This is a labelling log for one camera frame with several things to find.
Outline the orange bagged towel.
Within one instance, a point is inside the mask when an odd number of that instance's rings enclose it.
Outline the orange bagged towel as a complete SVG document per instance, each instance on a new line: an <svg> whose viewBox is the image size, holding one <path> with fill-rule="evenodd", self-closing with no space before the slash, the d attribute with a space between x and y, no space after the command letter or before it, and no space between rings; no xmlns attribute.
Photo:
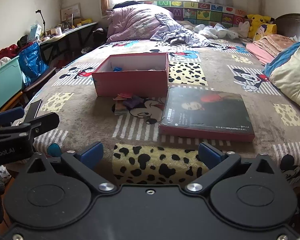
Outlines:
<svg viewBox="0 0 300 240"><path fill-rule="evenodd" d="M117 97L113 98L113 100L115 100L115 101L125 101L125 100L127 100L127 98L118 95Z"/></svg>

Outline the purple bagged towel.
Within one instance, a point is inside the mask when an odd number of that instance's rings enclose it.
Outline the purple bagged towel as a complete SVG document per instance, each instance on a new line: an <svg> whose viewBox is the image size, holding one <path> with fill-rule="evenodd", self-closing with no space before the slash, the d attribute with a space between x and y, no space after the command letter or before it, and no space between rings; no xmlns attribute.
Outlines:
<svg viewBox="0 0 300 240"><path fill-rule="evenodd" d="M137 105L143 103L144 99L140 98L138 96L132 96L131 98L128 98L123 101L123 105L127 108L131 109L136 107Z"/></svg>

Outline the dark wooden headboard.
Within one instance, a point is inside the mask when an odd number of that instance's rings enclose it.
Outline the dark wooden headboard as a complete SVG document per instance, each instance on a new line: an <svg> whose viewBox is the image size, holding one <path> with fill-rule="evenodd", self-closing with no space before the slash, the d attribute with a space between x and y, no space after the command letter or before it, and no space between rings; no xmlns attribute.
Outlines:
<svg viewBox="0 0 300 240"><path fill-rule="evenodd" d="M277 34L300 41L300 14L285 14L273 23L277 25Z"/></svg>

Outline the pink cardboard box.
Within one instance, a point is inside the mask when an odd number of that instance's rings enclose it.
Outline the pink cardboard box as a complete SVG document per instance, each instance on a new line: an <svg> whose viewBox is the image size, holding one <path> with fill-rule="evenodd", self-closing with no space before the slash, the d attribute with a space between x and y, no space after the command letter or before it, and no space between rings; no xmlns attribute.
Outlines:
<svg viewBox="0 0 300 240"><path fill-rule="evenodd" d="M115 67L122 71L114 72ZM98 96L132 93L140 97L165 97L168 90L168 54L110 55L92 73Z"/></svg>

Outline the teal plastic storage bin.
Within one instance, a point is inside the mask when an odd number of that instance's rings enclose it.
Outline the teal plastic storage bin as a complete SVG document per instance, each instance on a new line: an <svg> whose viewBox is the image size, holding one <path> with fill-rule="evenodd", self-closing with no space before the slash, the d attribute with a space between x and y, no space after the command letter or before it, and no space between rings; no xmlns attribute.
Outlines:
<svg viewBox="0 0 300 240"><path fill-rule="evenodd" d="M22 89L22 85L22 72L17 56L0 67L0 108Z"/></svg>

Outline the white crumpled clothing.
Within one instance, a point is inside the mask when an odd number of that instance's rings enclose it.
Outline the white crumpled clothing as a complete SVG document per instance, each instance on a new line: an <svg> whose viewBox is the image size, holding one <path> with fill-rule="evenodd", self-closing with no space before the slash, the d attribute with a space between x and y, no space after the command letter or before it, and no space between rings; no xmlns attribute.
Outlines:
<svg viewBox="0 0 300 240"><path fill-rule="evenodd" d="M199 35L202 35L206 38L230 38L230 39L237 39L239 38L239 35L237 32L233 30L226 29L223 25L217 23L214 26L211 25L204 25L199 24L194 27L193 31Z"/></svg>

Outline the white bunny plush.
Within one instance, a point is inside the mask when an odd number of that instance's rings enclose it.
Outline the white bunny plush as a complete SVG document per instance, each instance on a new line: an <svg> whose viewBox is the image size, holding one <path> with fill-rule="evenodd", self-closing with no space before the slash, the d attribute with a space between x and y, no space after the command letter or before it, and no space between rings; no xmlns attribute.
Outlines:
<svg viewBox="0 0 300 240"><path fill-rule="evenodd" d="M240 22L237 29L237 33L240 37L247 38L249 34L249 29L250 29L249 21Z"/></svg>

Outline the cream pillow blue cover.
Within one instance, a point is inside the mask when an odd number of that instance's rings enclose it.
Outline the cream pillow blue cover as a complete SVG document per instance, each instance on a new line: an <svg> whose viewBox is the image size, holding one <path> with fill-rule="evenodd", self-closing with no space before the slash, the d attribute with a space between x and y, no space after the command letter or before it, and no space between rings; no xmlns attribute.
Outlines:
<svg viewBox="0 0 300 240"><path fill-rule="evenodd" d="M300 106L300 42L279 53L263 73L285 96Z"/></svg>

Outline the pink bagged towel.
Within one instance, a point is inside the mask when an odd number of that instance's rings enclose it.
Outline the pink bagged towel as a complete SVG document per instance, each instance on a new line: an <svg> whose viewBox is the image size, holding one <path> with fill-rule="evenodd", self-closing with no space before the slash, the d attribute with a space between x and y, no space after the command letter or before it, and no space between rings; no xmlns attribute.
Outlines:
<svg viewBox="0 0 300 240"><path fill-rule="evenodd" d="M117 95L120 96L121 98L126 98L126 99L130 99L133 96L132 93L119 93Z"/></svg>

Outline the brown bagged towel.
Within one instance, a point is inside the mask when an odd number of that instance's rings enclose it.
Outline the brown bagged towel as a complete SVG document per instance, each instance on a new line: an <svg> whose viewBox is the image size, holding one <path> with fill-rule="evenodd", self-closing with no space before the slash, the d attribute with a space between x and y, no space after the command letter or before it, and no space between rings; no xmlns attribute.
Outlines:
<svg viewBox="0 0 300 240"><path fill-rule="evenodd" d="M126 114L128 112L129 112L129 110L124 105L123 100L119 100L119 101L115 102L115 110L114 110L115 115L123 115L123 114Z"/></svg>

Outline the dark photo box lid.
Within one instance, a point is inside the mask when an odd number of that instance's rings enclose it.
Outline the dark photo box lid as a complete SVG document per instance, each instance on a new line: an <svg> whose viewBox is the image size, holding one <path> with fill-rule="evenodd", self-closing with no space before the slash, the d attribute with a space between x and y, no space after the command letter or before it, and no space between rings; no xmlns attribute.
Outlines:
<svg viewBox="0 0 300 240"><path fill-rule="evenodd" d="M255 138L240 94L189 87L169 88L159 133L239 142Z"/></svg>

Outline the colourful alphabet foam mat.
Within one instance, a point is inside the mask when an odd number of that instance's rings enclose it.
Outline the colourful alphabet foam mat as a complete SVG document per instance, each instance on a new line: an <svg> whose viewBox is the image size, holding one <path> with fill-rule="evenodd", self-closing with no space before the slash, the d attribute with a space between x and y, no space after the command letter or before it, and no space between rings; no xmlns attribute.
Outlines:
<svg viewBox="0 0 300 240"><path fill-rule="evenodd" d="M194 25L205 24L214 26L220 23L226 28L238 27L246 22L246 12L226 5L192 2L192 1L142 1L169 10L173 18L179 21L189 21Z"/></svg>

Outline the striped crumpled clothing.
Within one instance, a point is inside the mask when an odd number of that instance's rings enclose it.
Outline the striped crumpled clothing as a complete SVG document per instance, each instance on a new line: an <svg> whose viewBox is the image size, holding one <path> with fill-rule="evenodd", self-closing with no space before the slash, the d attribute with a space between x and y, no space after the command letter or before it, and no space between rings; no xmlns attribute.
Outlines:
<svg viewBox="0 0 300 240"><path fill-rule="evenodd" d="M161 27L151 36L150 40L167 42L171 45L186 44L189 47L208 47L212 44L206 37L186 29L173 18L165 14L155 14Z"/></svg>

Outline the yellow Pikachu plush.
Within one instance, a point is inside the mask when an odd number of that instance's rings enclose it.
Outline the yellow Pikachu plush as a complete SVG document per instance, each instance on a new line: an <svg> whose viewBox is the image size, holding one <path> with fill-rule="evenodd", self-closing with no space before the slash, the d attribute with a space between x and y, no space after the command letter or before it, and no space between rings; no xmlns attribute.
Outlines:
<svg viewBox="0 0 300 240"><path fill-rule="evenodd" d="M257 32L257 29L265 23L271 23L274 21L274 18L270 16L262 16L258 14L248 14L245 16L245 19L249 20L249 32L248 32L248 38L252 39Z"/></svg>

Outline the brown folded blanket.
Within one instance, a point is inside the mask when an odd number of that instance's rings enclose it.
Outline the brown folded blanket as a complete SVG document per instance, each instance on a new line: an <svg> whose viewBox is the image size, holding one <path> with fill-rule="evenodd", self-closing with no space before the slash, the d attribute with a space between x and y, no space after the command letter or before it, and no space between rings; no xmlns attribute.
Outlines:
<svg viewBox="0 0 300 240"><path fill-rule="evenodd" d="M286 36L271 34L262 37L258 41L253 41L253 44L276 57L280 52L295 44L295 42Z"/></svg>

